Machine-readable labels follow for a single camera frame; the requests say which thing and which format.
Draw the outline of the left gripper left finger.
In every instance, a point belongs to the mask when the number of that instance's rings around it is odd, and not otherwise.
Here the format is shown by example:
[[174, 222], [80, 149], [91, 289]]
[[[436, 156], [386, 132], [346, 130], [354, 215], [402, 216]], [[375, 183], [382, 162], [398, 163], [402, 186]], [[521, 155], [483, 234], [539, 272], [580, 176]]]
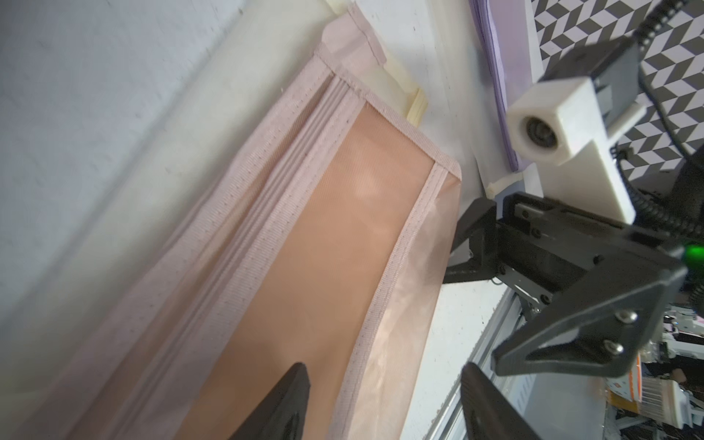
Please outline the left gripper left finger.
[[229, 439], [302, 439], [310, 388], [306, 366], [294, 363]]

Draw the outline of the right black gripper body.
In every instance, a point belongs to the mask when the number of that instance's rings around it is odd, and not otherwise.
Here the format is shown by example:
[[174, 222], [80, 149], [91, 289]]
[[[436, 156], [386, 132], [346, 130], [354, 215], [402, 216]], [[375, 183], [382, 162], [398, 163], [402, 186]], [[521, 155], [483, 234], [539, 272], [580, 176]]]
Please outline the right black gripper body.
[[666, 235], [525, 192], [504, 199], [497, 240], [498, 279], [564, 319], [659, 315], [689, 272]]

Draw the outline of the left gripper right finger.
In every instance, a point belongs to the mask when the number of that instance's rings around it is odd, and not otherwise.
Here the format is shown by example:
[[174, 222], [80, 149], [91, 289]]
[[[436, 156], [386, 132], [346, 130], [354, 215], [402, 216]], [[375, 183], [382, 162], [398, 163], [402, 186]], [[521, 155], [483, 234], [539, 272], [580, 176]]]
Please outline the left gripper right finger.
[[475, 363], [462, 368], [460, 399], [468, 439], [540, 439]]

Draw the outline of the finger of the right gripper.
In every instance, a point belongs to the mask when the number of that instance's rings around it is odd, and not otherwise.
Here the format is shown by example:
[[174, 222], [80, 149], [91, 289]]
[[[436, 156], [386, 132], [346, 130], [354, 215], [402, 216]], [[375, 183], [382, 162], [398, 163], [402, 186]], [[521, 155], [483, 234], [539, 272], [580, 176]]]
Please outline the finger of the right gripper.
[[460, 216], [451, 250], [465, 242], [469, 247], [467, 261], [448, 266], [443, 284], [481, 282], [494, 278], [498, 272], [497, 204], [477, 198]]
[[499, 376], [623, 376], [687, 274], [677, 258], [607, 258], [502, 342], [492, 368]]

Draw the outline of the pink trim mesh pouch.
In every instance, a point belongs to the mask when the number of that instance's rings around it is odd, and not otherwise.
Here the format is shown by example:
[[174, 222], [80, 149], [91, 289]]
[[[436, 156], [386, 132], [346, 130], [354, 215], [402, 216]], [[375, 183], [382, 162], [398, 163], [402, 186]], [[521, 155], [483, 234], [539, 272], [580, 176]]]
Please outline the pink trim mesh pouch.
[[397, 439], [455, 233], [461, 170], [365, 82], [387, 53], [357, 5], [15, 439], [271, 439], [284, 377], [305, 439]]

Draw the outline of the purple mesh pouch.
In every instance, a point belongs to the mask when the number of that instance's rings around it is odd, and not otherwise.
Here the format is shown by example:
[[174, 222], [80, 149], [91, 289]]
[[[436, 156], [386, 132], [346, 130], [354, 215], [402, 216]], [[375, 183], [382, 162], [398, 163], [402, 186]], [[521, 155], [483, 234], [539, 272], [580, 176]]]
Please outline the purple mesh pouch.
[[514, 151], [506, 112], [544, 72], [533, 6], [529, 1], [469, 3], [480, 43], [489, 66], [503, 148], [513, 172], [529, 162]]

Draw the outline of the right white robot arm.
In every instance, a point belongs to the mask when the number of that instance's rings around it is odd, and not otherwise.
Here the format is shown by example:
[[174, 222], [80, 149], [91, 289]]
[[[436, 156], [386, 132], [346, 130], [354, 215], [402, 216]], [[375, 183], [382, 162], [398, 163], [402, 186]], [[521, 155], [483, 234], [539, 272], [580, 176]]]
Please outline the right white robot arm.
[[[703, 154], [685, 151], [642, 63], [682, 9], [662, 1], [629, 36], [572, 49], [508, 109], [513, 148], [543, 195], [475, 200], [456, 226], [471, 256], [445, 283], [498, 279], [536, 314], [492, 353], [500, 376], [625, 374], [686, 294], [703, 309]], [[626, 177], [620, 139], [645, 95], [683, 165], [662, 195]]]

